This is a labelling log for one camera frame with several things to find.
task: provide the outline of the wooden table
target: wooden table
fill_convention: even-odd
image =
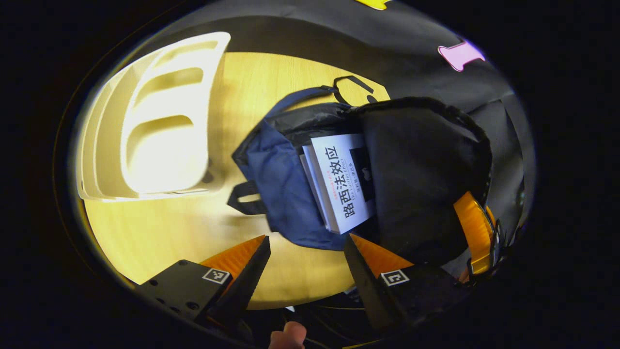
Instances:
[[[288,93],[331,85],[351,72],[302,58],[268,53],[224,54],[223,79],[213,86],[210,158],[222,164],[223,187],[214,194],[149,201],[85,202],[102,251],[113,266],[141,284],[179,259],[204,259],[250,238],[267,234],[271,258],[248,309],[271,309],[315,301],[353,286],[344,254],[297,246],[269,231],[264,215],[246,216],[226,205],[231,189],[244,182],[231,154],[267,111]],[[381,85],[356,75],[389,99]],[[345,80],[342,96],[367,103],[367,92]],[[320,97],[295,107],[336,101]]]

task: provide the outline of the white book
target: white book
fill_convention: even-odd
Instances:
[[[370,158],[362,134],[312,138],[304,154],[330,231],[346,233],[375,214]]]

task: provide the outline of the orange strap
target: orange strap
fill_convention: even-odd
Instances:
[[[454,210],[461,221],[467,245],[469,245],[472,270],[474,274],[484,273],[491,265],[490,249],[495,217],[487,206],[489,221],[482,207],[470,192],[466,192],[454,203]]]

